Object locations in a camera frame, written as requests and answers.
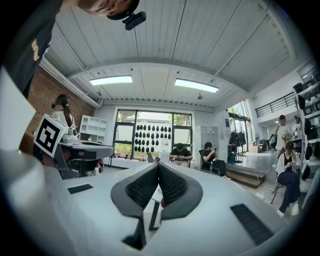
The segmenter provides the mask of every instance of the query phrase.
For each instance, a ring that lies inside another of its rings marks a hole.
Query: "ceiling light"
[[[93,80],[90,80],[90,83],[94,86],[132,83],[132,77],[131,75],[111,76],[111,77],[93,79]]]
[[[194,81],[189,81],[189,80],[182,80],[182,79],[176,79],[175,80],[175,86],[183,86],[183,87],[188,87],[188,88],[194,88],[202,91],[207,91],[210,93],[215,93],[216,91],[219,90],[218,87],[200,83],[200,82],[194,82]]]

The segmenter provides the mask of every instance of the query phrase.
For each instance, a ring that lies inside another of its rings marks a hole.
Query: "hair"
[[[69,106],[69,99],[65,94],[60,94],[58,98],[56,99],[56,104],[57,105],[62,105],[63,107],[63,114],[66,120],[66,123],[68,124],[69,127],[72,126],[73,122],[71,119],[71,110]]]
[[[182,143],[178,143],[177,145],[176,145],[176,149],[177,150],[182,150],[184,148],[184,145],[182,144]]]
[[[206,150],[207,148],[212,148],[211,142],[206,142],[206,143],[204,144],[204,149]]]
[[[289,150],[289,151],[293,151],[294,150],[294,142],[293,141],[289,141],[286,145],[285,145],[285,149]]]

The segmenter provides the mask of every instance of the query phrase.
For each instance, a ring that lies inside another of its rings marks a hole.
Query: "desk leg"
[[[159,227],[155,227],[155,222],[158,214],[158,209],[159,209],[160,203],[154,201],[154,207],[153,207],[153,212],[151,216],[151,221],[149,225],[149,231],[156,231]]]

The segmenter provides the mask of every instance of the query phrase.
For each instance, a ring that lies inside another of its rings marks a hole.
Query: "person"
[[[301,124],[299,122],[299,118],[295,115],[294,116],[294,123],[293,123],[293,134],[294,134],[295,138],[298,137],[299,131],[301,131]]]
[[[15,10],[16,2],[6,2],[7,10]],[[107,16],[111,20],[121,20],[132,14],[139,0],[32,0],[19,3],[23,10],[10,26],[6,26],[3,47],[6,49],[3,66],[16,87],[28,99],[32,79],[39,64],[48,52],[56,15],[60,10],[78,6],[95,16]],[[34,155],[34,137],[25,132],[20,143],[22,152]],[[46,166],[54,167],[52,158],[41,153],[40,159]],[[68,150],[63,152],[65,160],[70,158]]]
[[[282,148],[286,147],[286,143],[292,138],[293,132],[286,123],[286,117],[282,114],[279,117],[279,124],[275,128],[276,139],[276,152],[275,152],[275,163],[272,165],[273,168],[277,167],[277,162],[281,154]]]
[[[219,175],[222,178],[231,180],[229,177],[227,177],[227,168],[226,168],[225,161],[218,159],[216,150],[212,149],[211,142],[206,142],[204,144],[204,150],[201,152],[201,157],[203,158],[204,161],[211,162],[213,167],[218,168],[220,171]],[[210,165],[205,162],[202,164],[202,166],[207,169],[210,168]]]
[[[280,185],[286,186],[282,204],[276,212],[280,217],[285,215],[285,211],[289,204],[293,204],[291,214],[297,215],[299,213],[298,198],[300,196],[300,179],[296,172],[293,172],[293,165],[300,166],[300,159],[294,152],[294,143],[289,141],[285,145],[285,152],[280,155],[276,172],[277,182]]]
[[[75,129],[75,119],[71,115],[68,97],[64,94],[60,94],[54,103],[54,107],[56,108],[57,106],[61,106],[62,110],[53,112],[52,116],[64,125]]]
[[[189,160],[192,160],[192,155],[182,143],[178,143],[176,148],[170,153],[172,164],[177,166],[189,167]]]

